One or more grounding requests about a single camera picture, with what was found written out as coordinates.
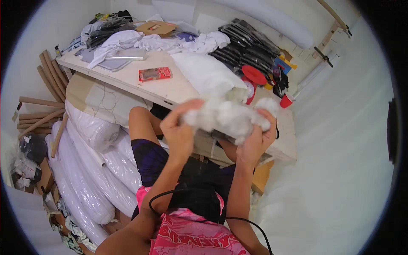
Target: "white table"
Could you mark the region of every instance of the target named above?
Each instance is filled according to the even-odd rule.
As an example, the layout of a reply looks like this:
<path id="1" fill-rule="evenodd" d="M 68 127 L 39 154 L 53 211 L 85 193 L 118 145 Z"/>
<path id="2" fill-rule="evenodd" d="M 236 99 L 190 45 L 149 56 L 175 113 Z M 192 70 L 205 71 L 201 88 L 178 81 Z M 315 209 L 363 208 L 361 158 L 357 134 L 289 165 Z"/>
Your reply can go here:
<path id="1" fill-rule="evenodd" d="M 173 58 L 166 52 L 148 52 L 148 58 L 145 61 L 132 61 L 119 71 L 109 72 L 98 66 L 93 69 L 88 69 L 88 63 L 81 61 L 80 57 L 74 55 L 77 51 L 78 49 L 72 50 L 62 57 L 57 58 L 57 63 L 63 67 L 71 68 L 109 83 L 168 109 L 173 109 L 184 101 L 199 97 L 198 92 L 183 76 L 181 71 L 175 65 Z M 139 82 L 139 69 L 155 67 L 169 67 L 172 72 L 172 78 L 144 83 Z M 271 91 L 258 88 L 252 104 L 255 104 L 263 97 L 272 97 L 277 102 L 280 101 L 280 98 L 274 95 Z M 268 148 L 266 153 L 272 156 L 270 160 L 296 160 L 297 145 L 292 112 L 288 109 L 281 108 L 277 115 L 277 122 L 279 139 Z"/>

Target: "pink t-shirt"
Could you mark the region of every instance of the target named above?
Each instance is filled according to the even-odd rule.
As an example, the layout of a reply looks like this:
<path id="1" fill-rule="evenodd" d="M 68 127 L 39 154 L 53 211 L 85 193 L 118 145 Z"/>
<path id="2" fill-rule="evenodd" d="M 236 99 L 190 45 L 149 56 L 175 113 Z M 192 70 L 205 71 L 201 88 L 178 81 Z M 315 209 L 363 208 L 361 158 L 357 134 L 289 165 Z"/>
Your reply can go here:
<path id="1" fill-rule="evenodd" d="M 138 204 L 150 187 L 141 187 L 136 193 Z M 237 237 L 225 226 L 214 222 L 196 222 L 205 220 L 191 210 L 180 208 L 171 213 L 163 213 L 162 223 L 156 239 L 151 239 L 149 255 L 180 255 L 180 254 L 231 254 L 246 255 L 249 252 L 238 241 Z"/>

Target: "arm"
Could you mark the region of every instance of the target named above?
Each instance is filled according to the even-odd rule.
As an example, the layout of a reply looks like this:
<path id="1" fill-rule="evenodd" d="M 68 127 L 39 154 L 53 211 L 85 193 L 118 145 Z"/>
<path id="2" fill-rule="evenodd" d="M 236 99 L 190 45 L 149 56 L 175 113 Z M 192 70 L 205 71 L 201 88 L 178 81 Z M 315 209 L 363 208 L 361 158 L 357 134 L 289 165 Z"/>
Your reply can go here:
<path id="1" fill-rule="evenodd" d="M 253 179 L 253 169 L 261 155 L 275 140 L 276 119 L 266 110 L 262 114 L 271 122 L 271 129 L 264 134 L 259 126 L 254 126 L 250 137 L 237 148 L 237 166 L 228 195 L 227 217 L 248 219 L 250 209 L 250 190 Z M 250 254 L 267 255 L 269 251 L 258 240 L 248 222 L 227 219 L 231 232 L 239 239 Z"/>
<path id="2" fill-rule="evenodd" d="M 193 131 L 187 124 L 178 126 L 179 118 L 190 109 L 202 106 L 202 100 L 191 100 L 177 107 L 161 122 L 160 128 L 169 144 L 169 159 L 158 179 L 139 205 L 139 214 L 122 230 L 119 230 L 103 241 L 96 255 L 149 254 L 150 239 L 158 217 L 149 207 L 150 200 L 166 191 L 173 190 L 183 166 L 193 151 Z M 172 194 L 159 197 L 152 202 L 152 207 L 159 214 L 167 211 Z"/>

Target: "knee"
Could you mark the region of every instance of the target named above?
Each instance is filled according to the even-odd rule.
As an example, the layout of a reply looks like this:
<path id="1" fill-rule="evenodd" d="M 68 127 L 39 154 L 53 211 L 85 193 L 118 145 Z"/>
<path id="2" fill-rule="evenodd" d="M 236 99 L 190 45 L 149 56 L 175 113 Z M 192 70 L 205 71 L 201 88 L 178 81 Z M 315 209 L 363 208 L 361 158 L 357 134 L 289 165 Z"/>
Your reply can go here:
<path id="1" fill-rule="evenodd" d="M 144 108 L 142 106 L 136 106 L 136 107 L 133 107 L 130 110 L 129 118 L 135 117 L 135 116 L 140 116 L 140 115 L 146 115 L 147 113 L 149 113 L 148 109 L 146 109 L 146 108 Z"/>

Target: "red kitchen scale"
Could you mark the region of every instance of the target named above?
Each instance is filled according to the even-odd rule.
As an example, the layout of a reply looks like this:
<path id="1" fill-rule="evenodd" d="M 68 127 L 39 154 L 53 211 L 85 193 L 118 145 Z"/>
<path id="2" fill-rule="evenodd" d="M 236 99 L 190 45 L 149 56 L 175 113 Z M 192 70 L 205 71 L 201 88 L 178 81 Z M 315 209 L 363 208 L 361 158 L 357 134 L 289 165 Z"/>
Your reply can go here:
<path id="1" fill-rule="evenodd" d="M 246 101 L 246 104 L 249 105 L 254 99 L 258 84 L 265 85 L 267 83 L 267 80 L 265 76 L 255 67 L 246 65 L 243 66 L 241 70 L 244 73 L 244 76 L 241 78 L 241 80 L 243 80 L 245 85 L 248 87 L 248 99 Z"/>

